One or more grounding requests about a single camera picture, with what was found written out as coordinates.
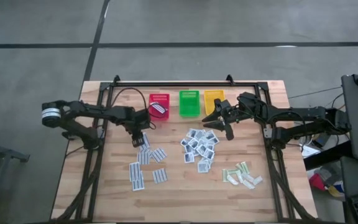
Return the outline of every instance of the wooden tabletop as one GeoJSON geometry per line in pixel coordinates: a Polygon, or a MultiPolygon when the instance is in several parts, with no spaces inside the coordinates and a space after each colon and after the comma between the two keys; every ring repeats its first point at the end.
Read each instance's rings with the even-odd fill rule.
{"type": "MultiPolygon", "coordinates": [[[[272,104],[279,108],[289,107],[283,81],[266,81],[272,104]]],[[[100,82],[84,82],[81,99],[96,104],[100,82]]],[[[114,88],[113,96],[122,88],[114,88]]],[[[215,130],[220,143],[215,145],[214,163],[207,174],[197,172],[197,161],[185,164],[184,149],[180,145],[189,128],[205,129],[201,119],[205,117],[204,90],[224,90],[231,105],[244,91],[254,93],[251,87],[197,87],[200,91],[201,115],[182,118],[179,115],[180,90],[185,87],[140,87],[146,103],[151,93],[170,94],[170,118],[155,122],[157,129],[147,129],[152,149],[161,147],[167,153],[161,163],[150,160],[141,165],[145,190],[133,192],[129,181],[129,163],[136,162],[138,148],[133,148],[131,137],[122,126],[108,125],[106,144],[94,211],[94,222],[273,222],[277,220],[272,188],[267,167],[264,142],[260,125],[252,120],[233,124],[235,138],[228,141],[224,133],[215,130]],[[255,189],[244,185],[222,182],[222,169],[235,169],[238,162],[246,161],[250,174],[264,179],[255,189]],[[165,168],[168,181],[155,184],[152,171],[165,168]]],[[[144,108],[138,92],[123,91],[115,105],[144,108]]],[[[78,118],[85,126],[91,126],[91,118],[78,118]]],[[[291,122],[278,123],[290,127],[291,122]]],[[[80,147],[81,141],[72,141],[68,152],[80,147]]],[[[305,165],[298,147],[287,146],[283,150],[290,188],[306,210],[316,216],[316,209],[306,176],[305,165]]],[[[79,150],[65,159],[52,218],[58,217],[78,193],[81,184],[86,151],[79,150]]],[[[285,201],[281,201],[284,212],[285,201]]],[[[86,198],[85,211],[89,197],[86,198]]]]}

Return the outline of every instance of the yellow bin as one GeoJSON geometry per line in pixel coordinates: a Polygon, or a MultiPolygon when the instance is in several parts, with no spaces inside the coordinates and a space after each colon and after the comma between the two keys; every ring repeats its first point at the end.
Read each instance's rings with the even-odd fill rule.
{"type": "Polygon", "coordinates": [[[221,101],[224,101],[224,92],[223,90],[205,90],[204,91],[204,102],[205,102],[205,113],[207,115],[210,115],[214,109],[215,99],[221,99],[221,101]]]}

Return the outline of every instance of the gray floor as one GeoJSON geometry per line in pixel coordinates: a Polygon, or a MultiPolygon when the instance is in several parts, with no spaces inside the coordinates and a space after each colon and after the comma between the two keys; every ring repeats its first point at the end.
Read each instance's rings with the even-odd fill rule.
{"type": "MultiPolygon", "coordinates": [[[[92,42],[102,0],[0,0],[0,44],[92,42]]],[[[101,42],[358,42],[358,0],[111,1],[101,42]]],[[[76,100],[90,49],[0,49],[0,145],[31,154],[12,162],[0,223],[45,221],[67,146],[41,125],[41,103],[76,100]]],[[[358,73],[358,47],[99,49],[91,80],[285,80],[288,96],[340,85],[358,73]]],[[[326,106],[341,90],[290,99],[326,106]]],[[[323,220],[341,203],[314,194],[323,220]]]]}

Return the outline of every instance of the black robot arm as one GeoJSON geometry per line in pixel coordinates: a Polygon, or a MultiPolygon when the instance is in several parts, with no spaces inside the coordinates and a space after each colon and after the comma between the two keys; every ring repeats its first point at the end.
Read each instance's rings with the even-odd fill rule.
{"type": "Polygon", "coordinates": [[[96,127],[85,127],[74,119],[79,116],[106,119],[122,125],[132,135],[132,145],[140,146],[144,143],[142,130],[150,127],[150,116],[147,109],[135,111],[130,106],[90,105],[82,101],[53,101],[42,104],[42,124],[56,128],[61,127],[67,132],[63,136],[78,136],[84,143],[85,149],[97,149],[101,145],[96,127]]]}
{"type": "Polygon", "coordinates": [[[351,129],[347,114],[335,108],[276,108],[267,105],[259,97],[251,93],[241,93],[238,97],[238,105],[231,106],[227,100],[215,100],[215,110],[205,117],[204,127],[226,131],[228,140],[234,138],[230,124],[238,123],[245,119],[254,119],[262,125],[275,124],[277,121],[310,121],[306,125],[293,128],[264,129],[264,135],[270,139],[273,148],[284,149],[291,139],[299,139],[302,136],[328,133],[346,134],[351,129]]]}

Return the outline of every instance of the plastic bin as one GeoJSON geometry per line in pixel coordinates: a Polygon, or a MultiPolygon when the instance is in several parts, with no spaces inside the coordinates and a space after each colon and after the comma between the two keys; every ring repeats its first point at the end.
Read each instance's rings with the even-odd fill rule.
{"type": "Polygon", "coordinates": [[[149,106],[150,106],[150,114],[154,116],[150,116],[152,121],[166,121],[169,118],[169,94],[150,94],[149,95],[149,106]],[[151,104],[153,102],[159,103],[163,106],[167,111],[165,113],[159,112],[155,109],[151,104]]]}
{"type": "Polygon", "coordinates": [[[179,114],[183,117],[200,115],[200,93],[198,90],[179,91],[179,114]]]}
{"type": "Polygon", "coordinates": [[[224,101],[223,90],[205,90],[204,91],[204,102],[205,102],[205,114],[210,115],[215,109],[215,99],[224,101]]]}

